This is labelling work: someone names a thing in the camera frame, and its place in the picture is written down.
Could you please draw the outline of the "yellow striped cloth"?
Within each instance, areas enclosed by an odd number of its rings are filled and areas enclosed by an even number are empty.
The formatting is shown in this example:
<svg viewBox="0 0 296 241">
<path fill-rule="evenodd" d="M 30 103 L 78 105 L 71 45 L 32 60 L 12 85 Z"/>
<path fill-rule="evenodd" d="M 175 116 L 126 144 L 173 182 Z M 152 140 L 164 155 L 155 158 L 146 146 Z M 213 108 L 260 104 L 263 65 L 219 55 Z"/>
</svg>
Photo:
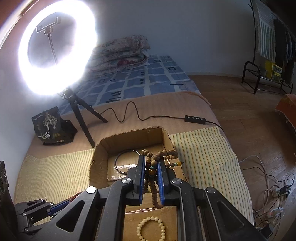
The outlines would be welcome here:
<svg viewBox="0 0 296 241">
<path fill-rule="evenodd" d="M 236 154 L 217 127 L 170 135 L 183 165 L 175 169 L 191 186 L 216 188 L 249 221 L 252 201 Z M 83 150 L 44 158 L 27 155 L 18 175 L 14 201 L 46 198 L 58 203 L 92 185 L 104 188 L 122 177 L 106 149 Z"/>
</svg>

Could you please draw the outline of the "cardboard box tray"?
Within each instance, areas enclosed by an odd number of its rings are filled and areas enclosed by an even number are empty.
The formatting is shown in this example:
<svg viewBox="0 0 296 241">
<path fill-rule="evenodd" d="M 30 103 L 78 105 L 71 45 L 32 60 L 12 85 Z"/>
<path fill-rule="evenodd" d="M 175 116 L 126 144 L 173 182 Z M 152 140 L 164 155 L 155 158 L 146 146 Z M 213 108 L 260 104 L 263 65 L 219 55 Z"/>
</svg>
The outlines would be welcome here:
<svg viewBox="0 0 296 241">
<path fill-rule="evenodd" d="M 138 155 L 146 149 L 153 154 L 162 150 L 173 150 L 175 146 L 166 130 L 160 126 L 133 130 L 102 139 L 96 146 L 89 170 L 89 184 L 98 189 L 113 184 L 124 177 L 117 172 L 127 172 L 135 167 Z M 150 193 L 144 194 L 140 206 L 127 206 L 123 240 L 138 240 L 137 226 L 148 216 L 158 217 L 163 221 L 166 230 L 166 240 L 177 240 L 177 208 L 167 206 L 156 209 L 152 204 Z"/>
</svg>

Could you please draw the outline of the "black snack bag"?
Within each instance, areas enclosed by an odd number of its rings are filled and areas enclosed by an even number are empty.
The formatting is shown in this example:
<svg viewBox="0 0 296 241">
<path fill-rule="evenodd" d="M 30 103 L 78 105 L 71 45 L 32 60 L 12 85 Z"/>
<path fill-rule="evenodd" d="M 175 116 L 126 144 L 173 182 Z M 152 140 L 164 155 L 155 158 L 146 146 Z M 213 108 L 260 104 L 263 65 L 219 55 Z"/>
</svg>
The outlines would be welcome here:
<svg viewBox="0 0 296 241">
<path fill-rule="evenodd" d="M 35 134 L 44 146 L 69 144 L 77 133 L 70 120 L 61 118 L 57 106 L 33 116 L 32 122 Z"/>
</svg>

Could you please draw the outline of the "blue checkered bed sheet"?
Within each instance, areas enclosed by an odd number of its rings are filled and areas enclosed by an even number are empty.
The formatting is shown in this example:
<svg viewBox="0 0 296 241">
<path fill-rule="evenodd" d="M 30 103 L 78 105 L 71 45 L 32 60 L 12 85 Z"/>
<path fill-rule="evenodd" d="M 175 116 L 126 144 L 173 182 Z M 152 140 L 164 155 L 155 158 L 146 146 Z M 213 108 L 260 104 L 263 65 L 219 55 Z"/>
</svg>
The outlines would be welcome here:
<svg viewBox="0 0 296 241">
<path fill-rule="evenodd" d="M 200 93 L 197 85 L 170 56 L 150 58 L 146 65 L 82 82 L 74 89 L 78 97 L 93 107 L 180 91 Z"/>
</svg>

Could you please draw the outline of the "white power strip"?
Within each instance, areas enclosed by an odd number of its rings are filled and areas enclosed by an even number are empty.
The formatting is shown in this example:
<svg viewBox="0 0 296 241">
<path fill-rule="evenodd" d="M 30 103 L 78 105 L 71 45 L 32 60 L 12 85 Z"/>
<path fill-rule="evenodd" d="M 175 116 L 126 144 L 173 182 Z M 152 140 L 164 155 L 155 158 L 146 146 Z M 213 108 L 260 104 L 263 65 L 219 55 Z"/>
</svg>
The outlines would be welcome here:
<svg viewBox="0 0 296 241">
<path fill-rule="evenodd" d="M 275 218 L 277 217 L 278 215 L 280 215 L 282 212 L 283 212 L 284 208 L 283 207 L 278 207 L 278 208 L 275 208 L 275 209 L 272 209 L 270 210 L 267 214 L 266 214 L 266 217 L 268 219 L 270 218 Z"/>
</svg>

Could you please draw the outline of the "floral folded quilt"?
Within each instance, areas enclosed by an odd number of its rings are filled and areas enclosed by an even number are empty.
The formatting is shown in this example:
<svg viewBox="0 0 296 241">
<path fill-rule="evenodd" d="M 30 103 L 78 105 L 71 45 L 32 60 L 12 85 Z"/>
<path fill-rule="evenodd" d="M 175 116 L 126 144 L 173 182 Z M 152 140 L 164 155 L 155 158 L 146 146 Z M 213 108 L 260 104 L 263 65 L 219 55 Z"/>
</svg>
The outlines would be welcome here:
<svg viewBox="0 0 296 241">
<path fill-rule="evenodd" d="M 93 49 L 86 70 L 89 73 L 104 75 L 137 67 L 147 63 L 149 49 L 147 37 L 143 35 L 129 35 L 114 39 Z"/>
</svg>

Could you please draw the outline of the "black clothes rack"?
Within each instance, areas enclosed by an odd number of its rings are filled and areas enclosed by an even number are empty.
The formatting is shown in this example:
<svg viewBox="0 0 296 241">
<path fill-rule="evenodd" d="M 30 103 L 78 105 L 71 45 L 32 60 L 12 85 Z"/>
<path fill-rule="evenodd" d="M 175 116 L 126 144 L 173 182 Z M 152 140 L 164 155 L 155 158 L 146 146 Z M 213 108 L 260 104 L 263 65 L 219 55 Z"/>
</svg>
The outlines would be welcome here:
<svg viewBox="0 0 296 241">
<path fill-rule="evenodd" d="M 259 91 L 291 94 L 295 68 L 295 34 L 275 9 L 274 1 L 250 1 L 254 48 L 241 78 L 256 94 Z"/>
</svg>

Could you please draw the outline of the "phone holder clamp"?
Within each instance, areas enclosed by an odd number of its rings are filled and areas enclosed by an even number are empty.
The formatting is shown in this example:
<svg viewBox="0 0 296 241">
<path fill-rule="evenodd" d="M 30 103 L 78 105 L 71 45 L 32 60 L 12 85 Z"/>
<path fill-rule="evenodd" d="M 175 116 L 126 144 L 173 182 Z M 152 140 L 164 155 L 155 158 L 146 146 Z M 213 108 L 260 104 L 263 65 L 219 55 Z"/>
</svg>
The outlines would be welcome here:
<svg viewBox="0 0 296 241">
<path fill-rule="evenodd" d="M 50 34 L 50 33 L 53 31 L 53 27 L 54 27 L 55 25 L 60 24 L 60 21 L 61 21 L 61 18 L 57 16 L 57 17 L 55 18 L 55 21 L 54 21 L 53 23 L 50 23 L 50 24 L 48 24 L 48 25 L 46 25 L 46 26 L 44 26 L 44 27 L 42 27 L 42 26 L 37 26 L 37 27 L 36 27 L 36 33 L 44 32 L 45 35 L 48 35 L 48 34 Z"/>
</svg>

